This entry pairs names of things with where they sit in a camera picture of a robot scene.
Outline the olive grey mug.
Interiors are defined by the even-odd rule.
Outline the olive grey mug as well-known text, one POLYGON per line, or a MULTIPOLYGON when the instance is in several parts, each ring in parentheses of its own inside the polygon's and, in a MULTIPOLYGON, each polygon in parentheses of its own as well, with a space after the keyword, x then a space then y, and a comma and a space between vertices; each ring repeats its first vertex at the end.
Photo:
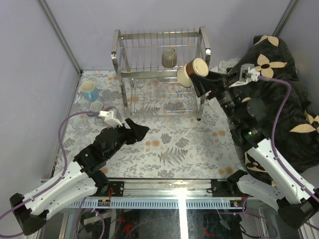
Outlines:
POLYGON ((161 63, 165 68, 173 68, 177 64, 177 53, 175 49, 169 49, 163 52, 161 63))

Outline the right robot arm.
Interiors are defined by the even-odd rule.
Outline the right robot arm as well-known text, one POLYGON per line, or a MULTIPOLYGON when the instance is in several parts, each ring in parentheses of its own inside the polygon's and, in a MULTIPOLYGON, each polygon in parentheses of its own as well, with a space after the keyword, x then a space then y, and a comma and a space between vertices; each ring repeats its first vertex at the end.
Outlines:
POLYGON ((217 99, 233 141, 247 155, 247 172, 230 176, 228 193, 253 196, 300 228, 319 210, 319 189, 302 176, 319 163, 319 119, 304 91, 255 70, 190 79, 198 97, 217 99))

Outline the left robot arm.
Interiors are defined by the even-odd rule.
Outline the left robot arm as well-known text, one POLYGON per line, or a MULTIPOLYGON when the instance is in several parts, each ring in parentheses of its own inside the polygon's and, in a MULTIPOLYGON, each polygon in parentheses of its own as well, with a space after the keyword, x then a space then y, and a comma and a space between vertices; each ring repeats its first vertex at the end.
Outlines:
POLYGON ((13 214, 25 236, 40 230, 52 216, 73 202, 108 193, 109 180, 101 168, 123 145, 142 141, 149 131, 149 127, 131 119, 126 119, 126 123, 128 126, 122 124, 103 129, 66 169, 37 189, 11 196, 13 214))

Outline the cream and brown mug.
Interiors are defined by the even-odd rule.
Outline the cream and brown mug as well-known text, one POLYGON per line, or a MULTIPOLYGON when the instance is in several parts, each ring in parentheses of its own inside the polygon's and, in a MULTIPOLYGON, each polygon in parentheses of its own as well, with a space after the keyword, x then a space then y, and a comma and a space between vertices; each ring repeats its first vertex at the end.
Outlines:
POLYGON ((195 58, 177 70, 176 78, 183 87, 189 88, 193 84, 190 75, 206 77, 208 73, 209 69, 206 62, 201 58, 195 58))

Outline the clear glass tumbler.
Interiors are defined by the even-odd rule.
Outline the clear glass tumbler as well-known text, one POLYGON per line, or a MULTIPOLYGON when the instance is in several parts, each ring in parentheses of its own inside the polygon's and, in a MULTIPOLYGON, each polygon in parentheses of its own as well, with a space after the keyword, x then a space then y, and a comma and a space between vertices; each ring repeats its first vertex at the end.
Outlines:
POLYGON ((88 119, 84 115, 75 116, 71 121, 74 130, 84 130, 88 125, 88 119))

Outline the pink ribbed mug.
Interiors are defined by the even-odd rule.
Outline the pink ribbed mug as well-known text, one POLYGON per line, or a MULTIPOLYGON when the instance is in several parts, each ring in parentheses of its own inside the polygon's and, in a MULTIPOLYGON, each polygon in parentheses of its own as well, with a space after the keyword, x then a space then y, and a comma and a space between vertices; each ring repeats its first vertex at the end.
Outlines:
POLYGON ((120 111, 119 111, 115 106, 107 106, 107 107, 104 107, 104 108, 102 109, 102 111, 105 111, 105 112, 113 112, 113 118, 118 119, 119 121, 122 120, 121 113, 120 113, 120 111))

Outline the grey-blue textured mug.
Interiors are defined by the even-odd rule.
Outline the grey-blue textured mug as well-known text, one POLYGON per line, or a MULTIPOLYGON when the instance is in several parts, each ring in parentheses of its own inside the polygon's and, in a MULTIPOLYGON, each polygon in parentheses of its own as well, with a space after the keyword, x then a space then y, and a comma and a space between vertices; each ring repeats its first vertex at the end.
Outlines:
POLYGON ((88 117, 97 117, 99 112, 103 109, 103 104, 100 101, 94 101, 89 107, 88 117))

